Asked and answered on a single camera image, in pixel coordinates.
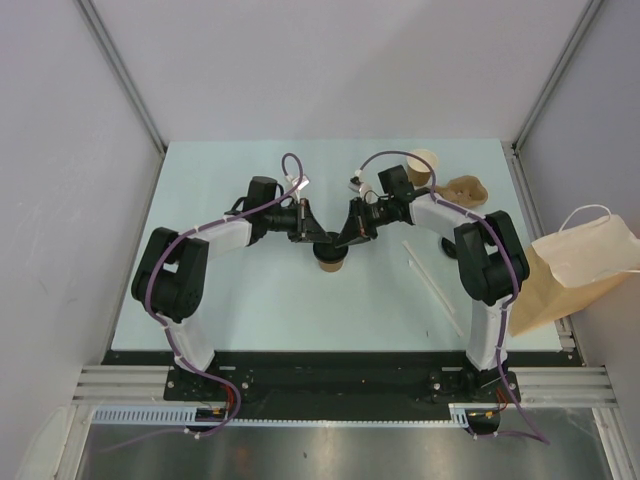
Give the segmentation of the brown paper cup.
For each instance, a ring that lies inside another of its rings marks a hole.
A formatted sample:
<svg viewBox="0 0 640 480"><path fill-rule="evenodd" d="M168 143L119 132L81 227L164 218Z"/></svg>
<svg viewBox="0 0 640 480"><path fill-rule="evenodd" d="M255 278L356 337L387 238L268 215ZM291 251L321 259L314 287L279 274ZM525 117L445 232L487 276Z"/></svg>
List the brown paper cup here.
<svg viewBox="0 0 640 480"><path fill-rule="evenodd" d="M407 174L414 187L419 188L429 184L432 171L439 165L438 156L426 149L411 151L406 157Z"/></svg>
<svg viewBox="0 0 640 480"><path fill-rule="evenodd" d="M343 267L344 260L341 259L338 261L331 261L331 262L319 260L318 265L321 268L321 270L326 273L335 273L335 272L338 272Z"/></svg>

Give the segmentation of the pulp cup carrier tray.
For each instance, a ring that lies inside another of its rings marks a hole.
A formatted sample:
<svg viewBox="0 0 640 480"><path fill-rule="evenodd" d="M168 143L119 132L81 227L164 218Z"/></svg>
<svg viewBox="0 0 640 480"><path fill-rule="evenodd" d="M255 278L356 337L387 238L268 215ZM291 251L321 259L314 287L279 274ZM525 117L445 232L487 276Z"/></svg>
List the pulp cup carrier tray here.
<svg viewBox="0 0 640 480"><path fill-rule="evenodd" d="M471 175L457 177L444 186L437 186L436 192L445 200L465 208L481 206L489 198L480 179Z"/></svg>

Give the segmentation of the brown paper bag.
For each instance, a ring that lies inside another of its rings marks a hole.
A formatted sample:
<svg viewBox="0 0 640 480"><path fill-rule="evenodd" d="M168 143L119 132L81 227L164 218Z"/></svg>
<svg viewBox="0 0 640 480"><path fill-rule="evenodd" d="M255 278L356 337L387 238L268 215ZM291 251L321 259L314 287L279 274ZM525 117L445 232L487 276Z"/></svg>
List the brown paper bag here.
<svg viewBox="0 0 640 480"><path fill-rule="evenodd" d="M522 284L509 321L513 337L579 312L639 272L639 238L624 220L605 214L555 233L527 248L530 276Z"/></svg>

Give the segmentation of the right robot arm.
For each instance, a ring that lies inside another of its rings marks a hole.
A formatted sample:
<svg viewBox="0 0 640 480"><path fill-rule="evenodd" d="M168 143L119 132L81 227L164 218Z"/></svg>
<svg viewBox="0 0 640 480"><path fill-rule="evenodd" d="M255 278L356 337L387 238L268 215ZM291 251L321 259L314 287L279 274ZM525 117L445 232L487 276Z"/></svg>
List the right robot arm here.
<svg viewBox="0 0 640 480"><path fill-rule="evenodd" d="M433 188L416 189L402 166L382 171L384 195L366 200L361 172L350 179L358 193L335 240L338 248L374 240L394 222L427 228L454 245L461 284L472 299L463 393L473 401L493 394L506 374L504 349L511 304L529 276L529 264L511 217L504 211L482 216L446 200Z"/></svg>

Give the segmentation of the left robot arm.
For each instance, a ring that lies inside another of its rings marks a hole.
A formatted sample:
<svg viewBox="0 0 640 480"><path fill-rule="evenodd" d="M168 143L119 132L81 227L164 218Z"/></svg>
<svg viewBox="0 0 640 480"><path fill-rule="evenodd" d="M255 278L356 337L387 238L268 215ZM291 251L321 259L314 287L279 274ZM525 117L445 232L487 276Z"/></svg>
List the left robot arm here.
<svg viewBox="0 0 640 480"><path fill-rule="evenodd" d="M255 176L222 219L184 234L165 227L153 230L134 274L132 297L161 325L175 363L189 371L187 389L199 399L214 397L221 387L220 374L209 368L213 342L196 315L207 263L251 246L271 231L284 232L293 243L332 242L300 194L308 178L288 174L286 181L283 186L273 178Z"/></svg>

